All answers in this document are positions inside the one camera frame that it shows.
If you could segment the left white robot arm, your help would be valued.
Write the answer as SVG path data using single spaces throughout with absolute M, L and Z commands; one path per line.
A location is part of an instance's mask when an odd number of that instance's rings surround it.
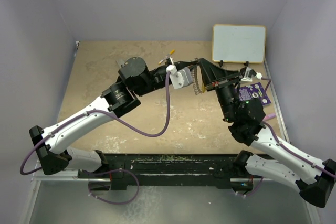
M 85 170 L 96 178 L 108 172 L 108 162 L 101 151 L 84 151 L 71 145 L 87 133 L 110 121 L 118 121 L 140 105 L 139 97 L 172 85 L 180 89 L 193 82 L 192 70 L 197 61 L 173 62 L 150 71 L 144 59 L 132 57 L 118 70 L 116 83 L 93 102 L 53 126 L 38 125 L 29 130 L 35 152 L 45 175 L 67 169 Z

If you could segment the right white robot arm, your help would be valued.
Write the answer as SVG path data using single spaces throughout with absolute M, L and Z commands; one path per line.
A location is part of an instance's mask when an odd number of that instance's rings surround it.
M 323 161 L 281 139 L 264 121 L 266 114 L 258 98 L 239 98 L 240 82 L 244 78 L 262 80 L 262 74 L 248 66 L 240 71 L 226 70 L 203 58 L 197 64 L 205 90 L 216 92 L 232 137 L 272 158 L 268 161 L 242 151 L 236 157 L 234 173 L 238 177 L 251 174 L 269 178 L 292 188 L 308 203 L 324 208 L 335 185 L 335 161 Z

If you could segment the white yellow marker pen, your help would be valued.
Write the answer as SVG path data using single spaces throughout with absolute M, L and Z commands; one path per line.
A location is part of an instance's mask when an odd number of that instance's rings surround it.
M 169 57 L 171 56 L 171 55 L 173 55 L 175 53 L 175 49 L 173 49 L 173 50 L 171 50 L 163 59 L 161 59 L 159 62 L 158 62 L 158 64 L 160 65 L 160 64 L 162 64 L 164 61 L 166 61 L 167 59 L 169 59 Z

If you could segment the purple booklet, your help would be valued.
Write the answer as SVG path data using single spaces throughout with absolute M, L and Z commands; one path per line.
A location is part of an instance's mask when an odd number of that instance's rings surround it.
M 265 93 L 265 89 L 260 82 L 252 83 L 239 89 L 239 100 L 249 101 L 251 99 L 259 99 L 263 106 L 271 104 L 271 100 Z

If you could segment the silver black stapler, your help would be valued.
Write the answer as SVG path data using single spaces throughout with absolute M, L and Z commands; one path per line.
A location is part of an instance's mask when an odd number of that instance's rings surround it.
M 123 68 L 126 65 L 126 62 L 123 59 L 118 59 L 116 62 L 119 68 Z

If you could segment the pink eraser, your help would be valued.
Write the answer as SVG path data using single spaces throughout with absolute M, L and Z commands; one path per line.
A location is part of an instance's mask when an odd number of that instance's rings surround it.
M 268 120 L 271 120 L 273 118 L 276 117 L 276 113 L 270 113 L 270 114 L 267 114 L 265 117 L 264 117 L 264 121 L 268 121 Z

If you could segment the small whiteboard yellow frame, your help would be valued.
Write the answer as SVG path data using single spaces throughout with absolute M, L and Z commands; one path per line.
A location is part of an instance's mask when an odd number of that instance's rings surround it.
M 263 63 L 267 28 L 264 25 L 215 24 L 212 61 Z

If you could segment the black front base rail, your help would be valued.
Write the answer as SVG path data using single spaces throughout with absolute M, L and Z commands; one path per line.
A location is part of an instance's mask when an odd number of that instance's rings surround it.
M 127 186 L 209 186 L 243 193 L 257 177 L 235 162 L 235 154 L 106 154 L 106 164 L 92 175 L 80 170 L 95 190 L 125 190 Z

